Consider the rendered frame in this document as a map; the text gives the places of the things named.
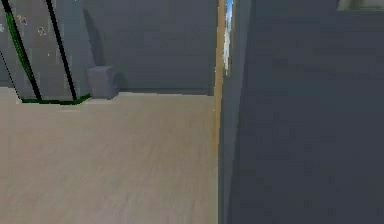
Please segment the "bright window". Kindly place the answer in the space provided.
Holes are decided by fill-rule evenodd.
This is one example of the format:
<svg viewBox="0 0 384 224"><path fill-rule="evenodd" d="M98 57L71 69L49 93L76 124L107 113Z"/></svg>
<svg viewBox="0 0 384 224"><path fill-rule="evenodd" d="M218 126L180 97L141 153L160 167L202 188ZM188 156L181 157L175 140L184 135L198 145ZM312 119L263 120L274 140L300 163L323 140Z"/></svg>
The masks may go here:
<svg viewBox="0 0 384 224"><path fill-rule="evenodd" d="M233 17L233 0L225 0L225 33L223 60L225 76L229 76L231 61L231 33L232 33L232 17Z"/></svg>

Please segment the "pale framed picture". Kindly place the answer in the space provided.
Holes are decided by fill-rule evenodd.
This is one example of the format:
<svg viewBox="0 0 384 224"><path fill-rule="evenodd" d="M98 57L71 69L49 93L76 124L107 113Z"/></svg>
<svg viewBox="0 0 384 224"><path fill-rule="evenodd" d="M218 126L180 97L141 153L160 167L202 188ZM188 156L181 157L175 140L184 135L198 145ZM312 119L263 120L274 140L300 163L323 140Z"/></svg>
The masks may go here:
<svg viewBox="0 0 384 224"><path fill-rule="evenodd" d="M338 0L338 11L384 11L384 0Z"/></svg>

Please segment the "small grey box bin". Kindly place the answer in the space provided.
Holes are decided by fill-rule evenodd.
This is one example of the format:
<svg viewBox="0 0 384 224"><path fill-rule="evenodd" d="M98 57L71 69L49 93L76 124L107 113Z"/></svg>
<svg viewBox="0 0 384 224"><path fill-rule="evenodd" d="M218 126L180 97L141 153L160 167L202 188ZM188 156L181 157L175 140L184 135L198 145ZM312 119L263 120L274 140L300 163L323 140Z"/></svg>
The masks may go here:
<svg viewBox="0 0 384 224"><path fill-rule="evenodd" d="M96 66L87 70L91 96L96 99L113 99L118 94L113 66Z"/></svg>

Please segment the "tan wooden door frame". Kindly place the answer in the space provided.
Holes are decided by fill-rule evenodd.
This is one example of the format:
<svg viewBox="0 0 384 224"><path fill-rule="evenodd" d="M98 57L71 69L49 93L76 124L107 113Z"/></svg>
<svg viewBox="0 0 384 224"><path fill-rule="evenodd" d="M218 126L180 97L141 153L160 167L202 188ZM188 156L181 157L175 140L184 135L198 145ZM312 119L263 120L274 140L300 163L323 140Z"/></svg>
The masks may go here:
<svg viewBox="0 0 384 224"><path fill-rule="evenodd" d="M214 108L213 108L213 128L212 128L212 151L218 154L221 99L223 86L224 59L223 50L225 43L225 0L217 0L217 35L216 35L216 54L215 54L215 75L214 75Z"/></svg>

